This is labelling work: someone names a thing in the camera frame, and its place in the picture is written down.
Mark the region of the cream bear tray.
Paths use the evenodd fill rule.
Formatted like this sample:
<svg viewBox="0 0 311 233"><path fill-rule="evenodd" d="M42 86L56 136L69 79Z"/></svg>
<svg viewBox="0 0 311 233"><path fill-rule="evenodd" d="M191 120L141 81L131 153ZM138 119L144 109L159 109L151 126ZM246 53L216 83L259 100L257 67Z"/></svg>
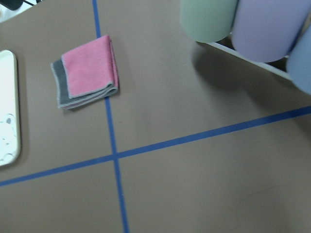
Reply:
<svg viewBox="0 0 311 233"><path fill-rule="evenodd" d="M0 165L13 163L20 155L17 59L9 50L0 52Z"/></svg>

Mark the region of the pink folded cloth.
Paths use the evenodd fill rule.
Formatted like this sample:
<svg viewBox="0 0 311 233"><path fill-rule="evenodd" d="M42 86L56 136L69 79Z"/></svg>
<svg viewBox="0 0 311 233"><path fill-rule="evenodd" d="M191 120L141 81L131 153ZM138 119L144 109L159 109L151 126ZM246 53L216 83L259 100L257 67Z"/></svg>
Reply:
<svg viewBox="0 0 311 233"><path fill-rule="evenodd" d="M61 61L71 99L119 89L112 41L107 34L65 52Z"/></svg>

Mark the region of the grey folded cloth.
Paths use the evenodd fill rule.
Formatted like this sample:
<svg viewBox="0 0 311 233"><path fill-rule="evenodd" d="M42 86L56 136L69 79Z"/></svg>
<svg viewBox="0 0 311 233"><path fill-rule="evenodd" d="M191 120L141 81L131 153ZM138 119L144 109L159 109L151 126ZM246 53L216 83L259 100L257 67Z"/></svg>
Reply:
<svg viewBox="0 0 311 233"><path fill-rule="evenodd" d="M95 93L86 94L81 97L69 97L68 84L65 68L62 60L56 60L51 63L51 70L55 79L57 89L57 106L58 108L74 109L92 102L101 100L105 97L109 97L112 94L117 93L119 90L114 84L109 84L103 90L96 91Z"/></svg>

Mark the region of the green cup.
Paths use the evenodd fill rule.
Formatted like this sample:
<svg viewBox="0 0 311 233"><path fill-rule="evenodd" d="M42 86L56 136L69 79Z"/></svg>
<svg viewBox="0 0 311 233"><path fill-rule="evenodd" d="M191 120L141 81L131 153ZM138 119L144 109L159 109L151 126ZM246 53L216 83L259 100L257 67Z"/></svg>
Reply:
<svg viewBox="0 0 311 233"><path fill-rule="evenodd" d="M182 0L181 27L194 41L220 41L231 33L237 6L237 0Z"/></svg>

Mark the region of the purple cup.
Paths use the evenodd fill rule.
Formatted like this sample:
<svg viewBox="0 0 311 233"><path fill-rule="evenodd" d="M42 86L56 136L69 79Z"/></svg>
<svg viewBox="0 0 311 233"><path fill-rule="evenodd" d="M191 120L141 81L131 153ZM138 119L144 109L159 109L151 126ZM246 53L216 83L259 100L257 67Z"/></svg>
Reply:
<svg viewBox="0 0 311 233"><path fill-rule="evenodd" d="M268 63L286 56L311 9L309 0L241 0L231 42L243 57Z"/></svg>

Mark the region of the blue cup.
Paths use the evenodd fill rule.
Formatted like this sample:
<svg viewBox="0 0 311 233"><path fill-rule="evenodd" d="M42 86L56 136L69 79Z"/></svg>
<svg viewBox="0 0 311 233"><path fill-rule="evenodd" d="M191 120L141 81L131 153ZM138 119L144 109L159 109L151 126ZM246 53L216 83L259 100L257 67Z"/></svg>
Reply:
<svg viewBox="0 0 311 233"><path fill-rule="evenodd" d="M311 27L297 42L286 63L292 83L301 91L311 94Z"/></svg>

